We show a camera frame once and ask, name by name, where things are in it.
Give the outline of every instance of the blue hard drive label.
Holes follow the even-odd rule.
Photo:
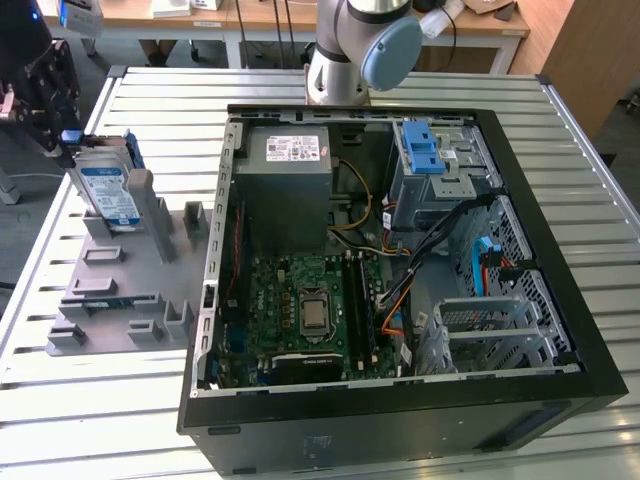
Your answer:
[[[102,217],[111,225],[133,226],[140,214],[133,198],[125,189],[125,178],[119,168],[82,168],[85,185]]]

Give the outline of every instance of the blue plastic latch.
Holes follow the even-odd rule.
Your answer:
[[[136,136],[127,129],[123,135],[125,141],[127,142],[127,150],[129,150],[129,155],[131,155],[131,160],[133,161],[133,166],[135,168],[145,168],[144,159],[142,158],[142,154],[140,153],[140,147],[138,146],[138,139]]]
[[[63,130],[61,137],[62,141],[67,145],[80,145],[84,133],[82,130]]]
[[[413,173],[445,173],[447,167],[438,156],[437,140],[425,122],[404,122],[404,143],[411,157]]]

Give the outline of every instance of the power supply label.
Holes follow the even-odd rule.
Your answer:
[[[319,162],[320,140],[315,135],[267,139],[267,162]]]
[[[85,185],[102,217],[111,225],[129,226],[140,222],[133,198],[125,189],[119,168],[82,168]]]

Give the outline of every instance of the black cable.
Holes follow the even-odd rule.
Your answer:
[[[458,29],[456,28],[456,22],[453,21],[453,18],[451,17],[451,15],[449,15],[449,12],[447,12],[442,5],[439,5],[439,7],[440,7],[440,10],[442,10],[444,14],[447,17],[449,17],[449,21],[451,22],[451,25],[453,25],[453,46],[451,47],[451,53],[449,54],[449,61],[447,62],[446,67],[439,68],[437,70],[438,72],[444,72],[449,70],[449,67],[451,66],[451,62],[453,62],[453,56],[456,53],[456,46],[458,45]]]
[[[247,38],[244,34],[244,24],[242,23],[242,14],[240,13],[240,4],[236,0],[236,10],[238,11],[238,23],[240,24],[240,36],[242,38],[242,47],[244,50],[244,68],[249,68],[249,50],[247,49]]]
[[[284,0],[284,6],[287,9],[287,23],[289,24],[289,36],[291,37],[291,68],[295,68],[296,44],[293,41],[293,27],[291,26],[291,13],[289,13],[289,0]]]
[[[479,195],[473,200],[464,200],[438,220],[427,230],[427,233],[425,233],[424,237],[418,242],[418,245],[416,245],[416,248],[409,258],[409,267],[405,275],[389,288],[387,293],[381,297],[380,302],[385,302],[393,297],[393,295],[400,291],[407,282],[414,277],[415,272],[422,266],[424,257],[428,255],[435,246],[446,240],[455,228],[458,219],[463,214],[477,207],[488,206],[495,198],[496,195],[494,193],[486,193]]]
[[[276,14],[276,27],[278,30],[278,47],[280,47],[280,68],[284,70],[284,47],[282,46],[282,32],[280,32],[280,16],[278,15],[278,0],[273,0],[273,11]]]

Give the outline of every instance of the metal table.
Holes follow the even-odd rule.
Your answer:
[[[130,127],[169,208],[195,199],[211,206],[227,104],[302,103],[303,95],[295,71],[130,68],[107,79],[87,131]],[[638,478],[640,221],[553,88],[532,77],[417,74],[372,99],[498,113],[630,393],[518,452],[296,477]],[[0,470],[18,478],[212,478],[191,440],[175,433],[184,351],[44,352],[85,233],[82,211],[66,177],[0,322]]]

